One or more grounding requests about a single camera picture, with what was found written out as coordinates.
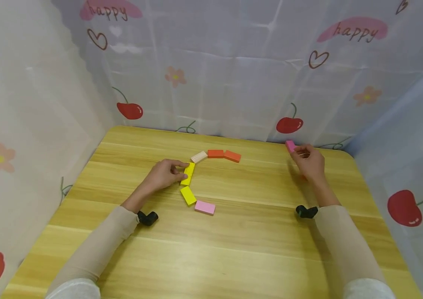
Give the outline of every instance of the yellow block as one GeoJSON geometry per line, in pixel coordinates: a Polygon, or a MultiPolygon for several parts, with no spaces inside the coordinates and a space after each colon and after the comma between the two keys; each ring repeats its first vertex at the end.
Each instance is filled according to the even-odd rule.
{"type": "Polygon", "coordinates": [[[182,193],[184,197],[184,201],[186,201],[186,204],[188,205],[188,207],[196,202],[195,195],[193,195],[189,186],[186,186],[185,188],[181,188],[180,192],[182,193]]]}
{"type": "Polygon", "coordinates": [[[180,185],[189,186],[191,183],[191,176],[193,175],[193,170],[195,170],[195,163],[190,162],[189,166],[184,169],[184,173],[188,174],[188,177],[181,181],[180,185]]]}

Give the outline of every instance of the wood grain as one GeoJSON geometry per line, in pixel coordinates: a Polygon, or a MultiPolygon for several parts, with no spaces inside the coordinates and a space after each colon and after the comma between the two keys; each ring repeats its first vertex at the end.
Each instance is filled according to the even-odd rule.
{"type": "MultiPolygon", "coordinates": [[[[119,126],[98,146],[2,298],[42,298],[69,256],[163,158],[189,161],[228,149],[239,164],[207,159],[190,187],[214,216],[187,207],[179,185],[155,194],[139,226],[98,281],[102,298],[340,298],[338,271],[313,221],[314,198],[284,145],[119,126]]],[[[326,175],[374,252],[397,298],[421,298],[352,157],[320,150],[326,175]]]]}

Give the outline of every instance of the curtain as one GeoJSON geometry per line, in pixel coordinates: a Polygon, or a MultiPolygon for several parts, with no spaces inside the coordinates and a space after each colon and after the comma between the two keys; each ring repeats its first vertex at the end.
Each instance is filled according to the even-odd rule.
{"type": "Polygon", "coordinates": [[[48,1],[0,1],[0,294],[117,125],[48,1]]]}
{"type": "Polygon", "coordinates": [[[72,2],[126,125],[338,149],[423,76],[423,1],[72,2]]]}
{"type": "Polygon", "coordinates": [[[346,150],[423,293],[423,79],[401,103],[346,150]]]}

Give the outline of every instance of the small pink block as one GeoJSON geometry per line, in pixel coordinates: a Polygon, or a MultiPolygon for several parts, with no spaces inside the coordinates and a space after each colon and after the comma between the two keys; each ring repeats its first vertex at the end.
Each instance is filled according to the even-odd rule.
{"type": "Polygon", "coordinates": [[[213,216],[215,214],[215,205],[209,202],[196,201],[195,211],[213,216]]]}
{"type": "Polygon", "coordinates": [[[292,140],[288,140],[286,141],[286,147],[288,148],[288,152],[291,153],[294,152],[294,148],[296,147],[296,145],[292,140]]]}

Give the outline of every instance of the red block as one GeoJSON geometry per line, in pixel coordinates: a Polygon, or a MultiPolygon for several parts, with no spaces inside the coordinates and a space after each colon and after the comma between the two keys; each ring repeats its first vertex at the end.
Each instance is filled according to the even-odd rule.
{"type": "Polygon", "coordinates": [[[225,153],[223,150],[208,150],[208,158],[224,158],[225,153]]]}
{"type": "Polygon", "coordinates": [[[225,152],[225,159],[231,160],[233,162],[239,163],[241,160],[241,155],[237,154],[236,152],[226,151],[225,152]]]}

